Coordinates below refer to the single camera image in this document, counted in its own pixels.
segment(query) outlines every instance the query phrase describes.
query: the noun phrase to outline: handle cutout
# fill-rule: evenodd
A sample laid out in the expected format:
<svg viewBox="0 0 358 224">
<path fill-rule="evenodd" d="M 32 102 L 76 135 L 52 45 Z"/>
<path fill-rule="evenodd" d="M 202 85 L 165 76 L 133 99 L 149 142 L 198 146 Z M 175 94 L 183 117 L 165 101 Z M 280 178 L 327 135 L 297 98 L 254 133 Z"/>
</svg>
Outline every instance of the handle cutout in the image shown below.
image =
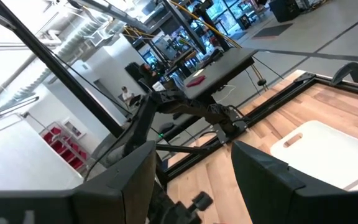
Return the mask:
<svg viewBox="0 0 358 224">
<path fill-rule="evenodd" d="M 284 143 L 284 148 L 292 146 L 294 143 L 299 141 L 303 137 L 302 133 L 298 133 Z"/>
</svg>

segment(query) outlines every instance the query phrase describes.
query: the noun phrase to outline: black tabletop platform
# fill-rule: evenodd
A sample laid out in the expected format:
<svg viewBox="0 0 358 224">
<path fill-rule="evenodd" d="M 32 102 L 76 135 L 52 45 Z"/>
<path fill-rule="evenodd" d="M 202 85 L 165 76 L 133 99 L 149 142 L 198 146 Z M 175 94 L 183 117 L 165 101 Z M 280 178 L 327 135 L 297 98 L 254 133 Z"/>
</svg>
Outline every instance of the black tabletop platform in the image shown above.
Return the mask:
<svg viewBox="0 0 358 224">
<path fill-rule="evenodd" d="M 190 99 L 197 99 L 201 95 L 212 94 L 247 67 L 251 66 L 254 63 L 252 56 L 256 52 L 257 50 L 255 49 L 231 48 L 217 62 L 208 65 L 196 76 L 205 75 L 206 79 L 203 82 L 196 86 L 185 87 L 186 96 Z M 194 77 L 195 74 L 185 79 L 185 86 L 196 78 Z"/>
<path fill-rule="evenodd" d="M 180 54 L 179 57 L 177 57 L 172 62 L 172 66 L 165 72 L 165 75 L 170 75 L 171 73 L 175 72 L 179 68 L 180 63 L 183 63 L 183 60 L 186 59 L 187 56 L 189 56 L 194 51 L 195 51 L 195 49 L 192 47 L 192 48 L 186 50 L 185 52 L 183 52 L 182 54 Z"/>
</svg>

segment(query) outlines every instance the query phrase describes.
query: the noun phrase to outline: shelving unit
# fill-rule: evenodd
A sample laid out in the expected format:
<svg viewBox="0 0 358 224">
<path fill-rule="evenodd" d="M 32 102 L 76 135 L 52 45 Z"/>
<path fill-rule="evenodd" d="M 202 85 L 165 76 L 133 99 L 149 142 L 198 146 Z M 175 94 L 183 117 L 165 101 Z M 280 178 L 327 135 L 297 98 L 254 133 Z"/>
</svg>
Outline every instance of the shelving unit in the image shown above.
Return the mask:
<svg viewBox="0 0 358 224">
<path fill-rule="evenodd" d="M 86 172 L 90 155 L 63 126 L 54 122 L 45 127 L 40 135 L 72 168 L 81 175 Z"/>
</svg>

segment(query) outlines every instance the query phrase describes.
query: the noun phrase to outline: black mat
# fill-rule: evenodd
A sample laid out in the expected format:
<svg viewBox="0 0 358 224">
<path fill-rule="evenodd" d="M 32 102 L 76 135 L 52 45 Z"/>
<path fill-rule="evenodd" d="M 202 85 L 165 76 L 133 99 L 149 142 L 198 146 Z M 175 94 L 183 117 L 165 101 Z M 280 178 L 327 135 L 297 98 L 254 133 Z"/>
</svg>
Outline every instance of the black mat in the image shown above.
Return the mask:
<svg viewBox="0 0 358 224">
<path fill-rule="evenodd" d="M 247 32 L 238 32 L 236 34 L 234 34 L 233 36 L 231 36 L 230 38 L 234 39 L 234 40 L 239 40 L 241 37 L 243 37 Z"/>
<path fill-rule="evenodd" d="M 280 34 L 282 34 L 284 31 L 286 31 L 288 28 L 290 28 L 290 26 L 292 26 L 292 24 L 284 24 L 275 27 L 264 28 L 261 31 L 259 31 L 256 35 L 254 35 L 253 38 L 277 37 Z"/>
</svg>

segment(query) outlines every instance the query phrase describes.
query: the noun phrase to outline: black clamp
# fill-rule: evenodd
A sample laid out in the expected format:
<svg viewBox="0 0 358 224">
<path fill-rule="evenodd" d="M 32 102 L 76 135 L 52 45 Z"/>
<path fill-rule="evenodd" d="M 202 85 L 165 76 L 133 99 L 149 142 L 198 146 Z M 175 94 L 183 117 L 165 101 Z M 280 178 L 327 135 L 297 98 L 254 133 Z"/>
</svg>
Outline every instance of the black clamp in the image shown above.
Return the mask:
<svg viewBox="0 0 358 224">
<path fill-rule="evenodd" d="M 355 83 L 358 83 L 358 63 L 351 62 L 339 69 L 331 80 L 330 85 L 335 86 L 350 75 Z"/>
<path fill-rule="evenodd" d="M 305 72 L 304 74 L 302 74 L 301 76 L 296 78 L 293 82 L 297 83 L 297 82 L 307 81 L 307 80 L 310 80 L 311 78 L 314 78 L 315 76 L 316 76 L 316 74 L 314 74 L 314 73 Z"/>
<path fill-rule="evenodd" d="M 188 208 L 183 203 L 177 202 L 163 214 L 162 220 L 158 224 L 201 224 L 201 219 L 196 211 L 205 211 L 212 205 L 213 200 L 207 193 L 201 192 L 192 202 L 193 204 Z"/>
</svg>

